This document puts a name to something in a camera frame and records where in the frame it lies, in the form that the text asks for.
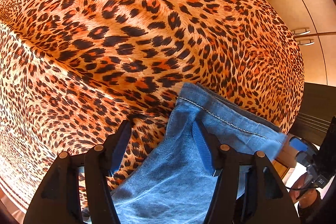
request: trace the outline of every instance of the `stitched seam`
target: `stitched seam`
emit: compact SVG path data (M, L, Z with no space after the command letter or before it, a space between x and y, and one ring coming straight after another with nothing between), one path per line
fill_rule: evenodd
M240 131L243 131L243 132L246 132L246 133L250 133L250 134L253 134L253 135L257 135L257 136L259 136L259 137L262 137L262 138L265 138L265 139L268 139L268 140L269 140L269 138L267 138L267 137L265 137L265 136L262 136L262 135L260 135L260 134L258 134L258 133L255 133L255 132L250 132L250 131L247 131L247 130L245 130L245 129L239 128L239 127L235 126L234 124L231 124L231 123L229 123L229 122L223 120L222 118L216 116L215 114L211 113L209 110L205 109L204 107L201 107L200 105L194 103L193 101L190 101L190 100L188 100L188 99L186 99L186 98L184 98L184 97L178 97L178 98L183 99L183 100L185 100L185 101L187 101L187 102L189 102L189 103L191 103L191 104L193 104L193 105L195 105L195 106L197 106L197 107L203 109L204 111L206 111L206 112L209 113L210 115L216 117L217 119L219 119L219 120L221 120L222 122L224 122L224 123L226 123L226 124L232 126L232 127L235 128L235 129L238 129L238 130L240 130Z

